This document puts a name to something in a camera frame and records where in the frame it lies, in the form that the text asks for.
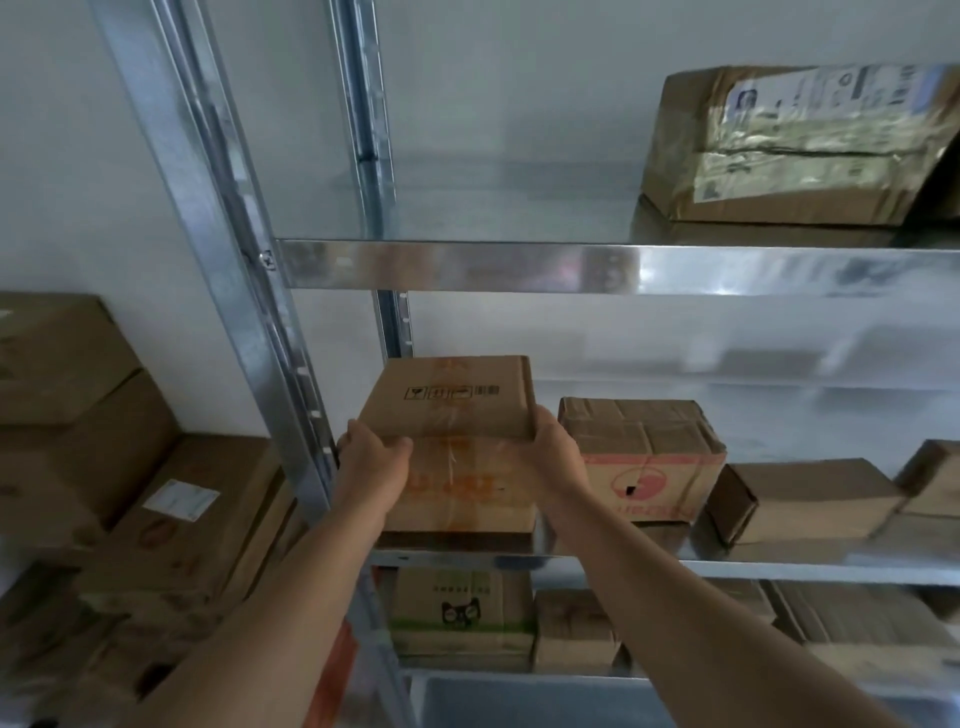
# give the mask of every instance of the box with red logo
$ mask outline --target box with red logo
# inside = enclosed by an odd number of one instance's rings
[[[386,531],[529,533],[536,509],[509,442],[534,437],[526,356],[390,359],[360,422],[410,437],[410,475]]]
[[[692,400],[564,397],[559,419],[593,490],[634,522],[695,521],[727,457]]]

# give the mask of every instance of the box with white label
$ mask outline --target box with white label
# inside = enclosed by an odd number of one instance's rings
[[[671,220],[899,225],[960,129],[960,66],[674,74],[643,194]]]
[[[276,497],[269,440],[187,435],[77,577],[99,612],[142,624],[179,624],[208,612]],[[290,500],[280,504],[280,518]]]

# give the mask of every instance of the metal shelving unit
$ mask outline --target metal shelving unit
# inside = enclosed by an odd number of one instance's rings
[[[484,187],[483,170],[405,170],[480,180],[441,197],[414,185],[396,195],[373,0],[329,0],[349,121],[363,229],[333,239],[275,239],[230,96],[203,0],[90,0],[156,164],[206,277],[256,402],[308,517],[328,508],[337,469],[333,436],[306,354],[291,289],[373,292],[384,356],[413,352],[406,291],[516,291],[717,296],[889,297],[960,303],[960,251],[947,233],[864,233],[855,248],[823,247],[771,230],[764,245],[677,246],[642,211],[636,190],[602,189],[618,171],[583,165],[519,166]],[[543,194],[523,192],[531,186]],[[476,239],[469,224],[438,236],[411,209],[459,206],[503,220]],[[579,229],[580,213],[610,227]],[[666,547],[703,576],[960,586],[960,545],[949,523],[900,520],[865,544],[783,545],[731,558],[708,522],[663,531]],[[385,536],[358,583],[348,618],[395,726],[431,724],[432,681],[514,686],[646,685],[635,676],[542,677],[515,673],[404,672],[390,642],[371,566],[519,569],[540,586],[584,586],[579,562],[557,551],[545,524],[527,539]],[[408,689],[406,677],[412,681]],[[884,682],[889,697],[960,692],[945,667],[930,685]]]

